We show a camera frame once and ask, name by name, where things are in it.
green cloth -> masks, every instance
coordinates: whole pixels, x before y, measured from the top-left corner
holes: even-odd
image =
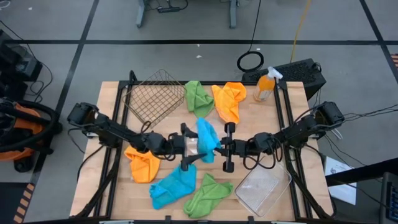
[[[223,198],[231,194],[233,188],[230,182],[219,184],[212,175],[205,174],[193,199],[185,203],[184,213],[190,218],[200,218],[210,214]]]
[[[199,81],[189,81],[185,84],[187,108],[198,118],[204,118],[214,107],[214,99],[209,96]]]

yellow cable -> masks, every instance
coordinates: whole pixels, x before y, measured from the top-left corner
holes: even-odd
[[[291,62],[291,63],[292,63],[292,60],[293,60],[293,57],[294,57],[294,52],[295,52],[295,50],[296,50],[296,41],[297,41],[297,37],[299,36],[299,32],[300,32],[301,26],[303,25],[305,16],[307,16],[307,12],[308,12],[308,9],[310,8],[311,1],[312,1],[312,0],[308,0],[308,1],[307,1],[307,5],[305,6],[304,13],[303,13],[303,15],[301,16],[300,24],[298,25],[298,28],[297,28],[297,31],[296,31],[296,36],[294,37],[293,51],[292,51],[292,55],[290,56],[290,62]]]

blue cloth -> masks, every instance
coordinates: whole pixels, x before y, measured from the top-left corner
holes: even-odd
[[[149,193],[152,198],[152,206],[155,209],[175,202],[195,190],[197,182],[197,167],[189,165],[187,171],[178,166],[163,180],[150,186]]]
[[[220,140],[218,140],[217,133],[212,125],[203,118],[197,120],[198,130],[198,154],[207,153],[205,157],[202,157],[202,161],[206,163],[214,162],[215,148],[221,148]]]

transparent tray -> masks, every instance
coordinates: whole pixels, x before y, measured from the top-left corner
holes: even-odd
[[[285,192],[290,181],[292,177],[279,163],[273,169],[257,166],[238,185],[235,194],[249,211],[263,217]]]

orange cloth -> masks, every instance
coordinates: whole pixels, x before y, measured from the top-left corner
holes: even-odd
[[[246,89],[242,83],[228,82],[221,89],[211,86],[216,109],[221,119],[225,122],[239,123],[238,103],[245,99]]]
[[[160,159],[154,157],[151,152],[140,153],[129,146],[124,151],[124,155],[131,159],[131,176],[136,183],[149,183],[156,177]]]

